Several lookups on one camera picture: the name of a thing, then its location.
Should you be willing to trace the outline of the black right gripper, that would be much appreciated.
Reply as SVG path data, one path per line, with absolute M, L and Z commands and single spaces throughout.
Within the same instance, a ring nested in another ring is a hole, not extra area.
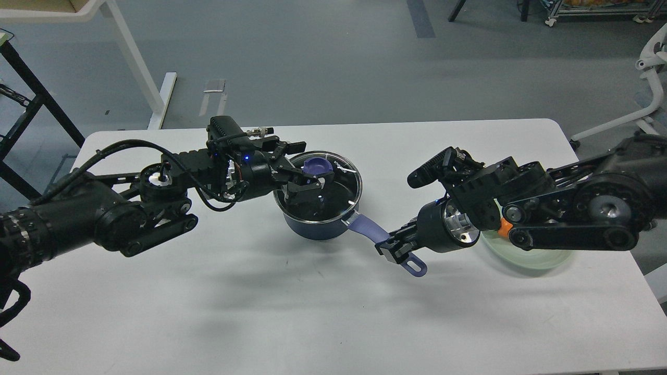
M 479 238 L 480 230 L 452 199 L 439 199 L 424 205 L 416 221 L 390 232 L 389 237 L 376 244 L 375 248 L 391 263 L 408 265 L 412 262 L 417 267 L 423 267 L 424 262 L 412 251 L 427 248 L 436 253 L 447 253 L 472 247 Z

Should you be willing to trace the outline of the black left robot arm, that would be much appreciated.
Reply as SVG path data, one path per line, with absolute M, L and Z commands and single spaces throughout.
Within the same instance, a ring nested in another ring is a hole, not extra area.
M 90 173 L 105 157 L 137 147 L 159 151 L 160 162 L 136 173 Z M 30 301 L 19 280 L 30 268 L 88 244 L 131 258 L 193 230 L 190 189 L 216 212 L 274 191 L 288 204 L 318 199 L 333 176 L 294 166 L 288 156 L 304 150 L 304 142 L 229 136 L 179 154 L 143 140 L 98 150 L 28 206 L 2 213 L 2 325 Z

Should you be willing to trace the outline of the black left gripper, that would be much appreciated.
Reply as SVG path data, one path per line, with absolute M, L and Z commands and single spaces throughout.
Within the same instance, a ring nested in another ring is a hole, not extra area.
M 237 180 L 245 188 L 239 200 L 262 197 L 283 187 L 283 201 L 287 209 L 324 209 L 324 190 L 334 182 L 334 174 L 305 179 L 304 184 L 288 181 L 285 185 L 284 176 L 279 173 L 302 172 L 287 157 L 305 152 L 306 146 L 306 142 L 267 140 L 264 141 L 264 151 L 235 152 L 233 159 L 238 164 Z

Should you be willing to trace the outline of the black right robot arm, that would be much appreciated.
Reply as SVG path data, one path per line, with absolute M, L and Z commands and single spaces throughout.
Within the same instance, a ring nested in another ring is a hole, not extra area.
M 512 157 L 486 165 L 447 147 L 407 177 L 417 189 L 438 181 L 443 197 L 379 240 L 394 264 L 426 266 L 413 251 L 447 253 L 475 245 L 482 232 L 508 228 L 523 250 L 633 249 L 640 232 L 665 219 L 665 137 L 637 134 L 600 156 L 560 168 Z

